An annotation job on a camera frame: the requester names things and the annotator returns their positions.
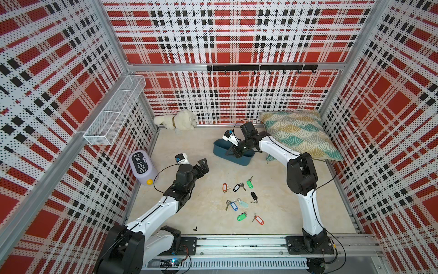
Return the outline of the small circuit board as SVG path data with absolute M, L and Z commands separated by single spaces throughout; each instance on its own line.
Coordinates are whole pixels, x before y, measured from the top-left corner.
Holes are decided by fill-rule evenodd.
M 180 260 L 177 258 L 164 259 L 160 261 L 160 268 L 179 268 Z

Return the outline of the light mint key tag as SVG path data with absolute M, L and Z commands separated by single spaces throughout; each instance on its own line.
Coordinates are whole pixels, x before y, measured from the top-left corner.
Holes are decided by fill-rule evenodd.
M 244 202 L 243 200 L 238 198 L 237 202 L 240 204 L 240 206 L 242 206 L 244 208 L 249 208 L 249 205 L 246 202 Z

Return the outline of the green key tag with key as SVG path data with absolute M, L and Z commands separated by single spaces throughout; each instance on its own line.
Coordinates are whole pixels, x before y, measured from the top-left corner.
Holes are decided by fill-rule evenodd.
M 246 181 L 246 184 L 248 185 L 248 187 L 250 188 L 250 189 L 252 189 L 254 186 L 253 186 L 253 183 L 252 183 L 252 178 L 253 177 L 250 177 L 247 181 Z

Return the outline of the blue key tag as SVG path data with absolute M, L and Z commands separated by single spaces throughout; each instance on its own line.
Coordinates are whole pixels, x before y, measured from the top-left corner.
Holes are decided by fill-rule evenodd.
M 229 208 L 231 208 L 231 209 L 234 210 L 234 211 L 237 211 L 237 210 L 238 210 L 238 207 L 237 207 L 237 205 L 236 205 L 235 202 L 230 201 L 230 200 L 227 200 L 227 201 L 226 201 L 226 209 L 225 209 L 225 210 L 227 211 Z

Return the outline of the red key tag with key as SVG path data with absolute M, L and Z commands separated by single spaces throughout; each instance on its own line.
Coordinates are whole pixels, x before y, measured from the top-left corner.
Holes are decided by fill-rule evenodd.
M 257 214 L 254 214 L 253 221 L 257 222 L 261 226 L 264 225 L 264 220 Z

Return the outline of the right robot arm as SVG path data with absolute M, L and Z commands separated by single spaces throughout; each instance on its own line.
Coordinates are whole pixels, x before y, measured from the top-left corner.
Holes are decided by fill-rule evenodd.
M 308 153 L 294 152 L 274 140 L 266 131 L 257 131 L 252 122 L 240 126 L 244 139 L 229 130 L 223 139 L 232 143 L 231 152 L 240 158 L 247 151 L 267 153 L 286 167 L 286 184 L 297 196 L 303 218 L 303 247 L 314 252 L 329 243 L 328 231 L 323 226 L 317 204 L 318 175 Z

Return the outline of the black key tag with key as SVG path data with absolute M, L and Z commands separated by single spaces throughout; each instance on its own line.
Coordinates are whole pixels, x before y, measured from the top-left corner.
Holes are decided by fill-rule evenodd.
M 252 203 L 257 204 L 258 203 L 258 196 L 256 195 L 256 193 L 255 192 L 251 192 L 250 195 L 251 195 L 251 197 L 253 199 Z

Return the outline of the teal plastic storage box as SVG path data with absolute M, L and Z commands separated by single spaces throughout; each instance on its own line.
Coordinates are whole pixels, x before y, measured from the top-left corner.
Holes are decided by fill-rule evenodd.
M 232 153 L 232 146 L 233 144 L 231 142 L 225 141 L 223 139 L 218 139 L 213 143 L 213 153 L 215 156 L 223 158 L 224 160 L 227 160 L 229 162 L 241 166 L 248 166 L 256 152 L 253 150 L 245 151 L 242 157 L 236 158 L 235 155 Z

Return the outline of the white plush toy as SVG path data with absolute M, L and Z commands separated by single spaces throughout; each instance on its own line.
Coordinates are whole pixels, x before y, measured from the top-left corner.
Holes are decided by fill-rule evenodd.
M 154 118 L 154 124 L 168 130 L 193 130 L 197 126 L 196 115 L 189 110 L 182 110 L 176 115 L 161 115 Z

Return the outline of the black wall hook rail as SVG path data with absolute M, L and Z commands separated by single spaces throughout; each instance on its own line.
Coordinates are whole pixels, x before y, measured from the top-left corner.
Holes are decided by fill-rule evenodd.
M 310 64 L 298 64 L 298 65 L 208 65 L 207 71 L 311 71 L 314 72 L 318 69 L 318 65 Z

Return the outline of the fan pattern cushion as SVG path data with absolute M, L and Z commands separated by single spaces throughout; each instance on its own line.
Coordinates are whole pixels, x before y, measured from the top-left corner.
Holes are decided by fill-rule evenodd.
M 344 161 L 325 132 L 317 110 L 263 112 L 259 117 L 272 138 L 289 151 L 309 153 L 314 159 Z

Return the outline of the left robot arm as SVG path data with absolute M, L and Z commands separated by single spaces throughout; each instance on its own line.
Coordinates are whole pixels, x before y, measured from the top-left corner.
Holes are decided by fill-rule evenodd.
M 109 230 L 94 274 L 138 274 L 161 253 L 179 251 L 181 232 L 162 224 L 189 201 L 196 180 L 209 172 L 209 166 L 205 158 L 191 165 L 186 154 L 176 155 L 175 161 L 179 167 L 176 179 L 162 198 L 141 217 Z

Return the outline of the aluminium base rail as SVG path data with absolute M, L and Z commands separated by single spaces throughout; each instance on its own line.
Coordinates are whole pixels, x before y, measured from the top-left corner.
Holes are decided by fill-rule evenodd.
M 340 234 L 316 253 L 298 243 L 297 236 L 287 235 L 200 235 L 195 253 L 160 255 L 143 267 L 143 271 L 262 271 L 325 268 L 332 274 L 387 274 L 380 247 L 368 234 Z M 160 261 L 177 258 L 179 268 L 160 268 Z

